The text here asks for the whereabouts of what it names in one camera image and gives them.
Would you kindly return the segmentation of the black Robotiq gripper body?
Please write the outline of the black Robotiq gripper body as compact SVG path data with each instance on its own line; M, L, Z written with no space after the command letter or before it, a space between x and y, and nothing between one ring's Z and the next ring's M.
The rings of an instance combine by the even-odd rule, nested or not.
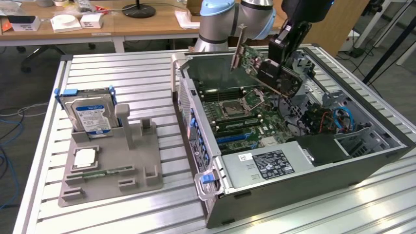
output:
M281 9L289 22L320 22L333 5L333 0L283 0Z

